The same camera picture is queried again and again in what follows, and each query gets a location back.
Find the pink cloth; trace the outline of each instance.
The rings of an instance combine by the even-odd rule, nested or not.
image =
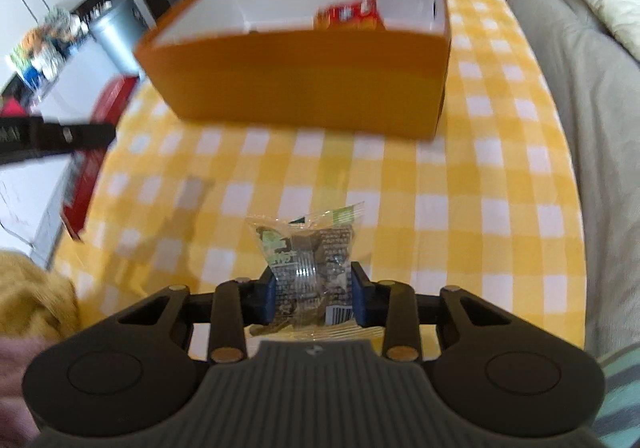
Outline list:
[[[22,398],[22,377],[31,360],[51,342],[39,338],[0,337],[0,447],[25,446],[38,435]]]

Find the plant pot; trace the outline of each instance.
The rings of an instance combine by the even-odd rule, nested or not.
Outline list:
[[[171,8],[169,0],[145,0],[145,2],[156,20]]]

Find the yellow and white tablecloth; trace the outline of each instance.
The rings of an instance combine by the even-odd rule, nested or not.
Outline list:
[[[581,345],[581,217],[554,102],[504,0],[448,1],[452,51],[433,142],[195,126],[144,86],[85,243],[65,236],[54,264],[76,282],[84,324],[166,285],[210,291],[259,276],[247,215],[295,219],[364,201],[353,258],[373,279],[421,293],[460,285]]]

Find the red and yellow package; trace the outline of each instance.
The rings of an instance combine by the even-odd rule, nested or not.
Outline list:
[[[319,10],[314,19],[314,29],[384,30],[385,25],[378,13],[376,0],[357,0]]]

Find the trash can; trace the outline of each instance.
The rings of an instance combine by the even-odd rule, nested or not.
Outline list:
[[[144,76],[133,55],[148,27],[134,0],[123,0],[89,24],[89,30],[124,74]]]

